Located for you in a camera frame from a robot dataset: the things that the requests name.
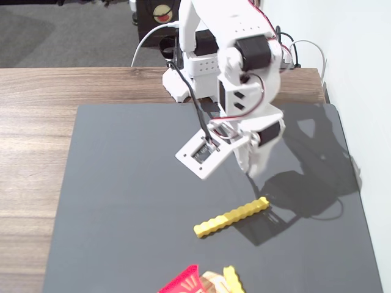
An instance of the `white robotic arm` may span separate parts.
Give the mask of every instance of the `white robotic arm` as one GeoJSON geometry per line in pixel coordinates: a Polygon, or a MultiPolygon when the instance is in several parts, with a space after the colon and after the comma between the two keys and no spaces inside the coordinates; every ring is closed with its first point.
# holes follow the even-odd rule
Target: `white robotic arm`
{"type": "Polygon", "coordinates": [[[182,0],[179,36],[183,72],[192,73],[190,81],[194,82],[195,68],[206,70],[200,63],[217,61],[217,78],[203,76],[215,84],[221,112],[208,124],[212,140],[201,129],[176,157],[205,179],[234,152],[242,170],[254,177],[264,169],[285,129],[283,113],[270,105],[279,91],[282,59],[274,29],[247,0],[182,0]],[[211,58],[208,61],[194,55],[200,20],[219,47],[216,56],[206,57],[211,58]]]}

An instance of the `gray mat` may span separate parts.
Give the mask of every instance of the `gray mat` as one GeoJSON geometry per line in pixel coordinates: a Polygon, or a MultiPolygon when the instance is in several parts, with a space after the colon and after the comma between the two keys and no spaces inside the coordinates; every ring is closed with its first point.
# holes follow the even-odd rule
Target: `gray mat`
{"type": "Polygon", "coordinates": [[[255,180],[233,156],[201,181],[174,157],[191,104],[81,106],[45,293],[156,292],[192,263],[234,265],[254,292],[382,292],[338,113],[282,106],[287,130],[255,180]],[[192,227],[266,196],[271,208],[204,239],[192,227]]]}

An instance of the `round sticker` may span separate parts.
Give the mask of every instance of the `round sticker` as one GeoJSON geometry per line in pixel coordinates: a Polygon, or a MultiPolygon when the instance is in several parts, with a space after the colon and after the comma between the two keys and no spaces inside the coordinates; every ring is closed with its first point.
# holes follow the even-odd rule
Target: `round sticker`
{"type": "Polygon", "coordinates": [[[172,11],[168,13],[169,10],[170,7],[164,4],[156,6],[156,8],[153,11],[153,15],[161,15],[161,16],[155,16],[154,19],[158,23],[168,23],[172,19],[172,11]]]}

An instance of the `white wall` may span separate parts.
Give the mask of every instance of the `white wall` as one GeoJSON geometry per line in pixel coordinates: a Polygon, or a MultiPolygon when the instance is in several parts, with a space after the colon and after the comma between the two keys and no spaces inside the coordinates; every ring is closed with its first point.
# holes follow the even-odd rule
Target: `white wall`
{"type": "MultiPolygon", "coordinates": [[[[263,11],[295,40],[307,38],[324,49],[324,81],[360,168],[382,286],[391,292],[391,1],[264,0],[263,11]]],[[[321,72],[317,49],[297,47],[302,67],[321,72]]]]}

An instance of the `gray carpet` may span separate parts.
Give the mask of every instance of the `gray carpet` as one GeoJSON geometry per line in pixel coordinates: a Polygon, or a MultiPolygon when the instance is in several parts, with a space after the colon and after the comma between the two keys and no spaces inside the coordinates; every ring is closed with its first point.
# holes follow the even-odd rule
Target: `gray carpet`
{"type": "MultiPolygon", "coordinates": [[[[0,6],[0,68],[127,67],[139,43],[127,1],[0,6]]],[[[164,66],[143,48],[136,66],[164,66]]]]}

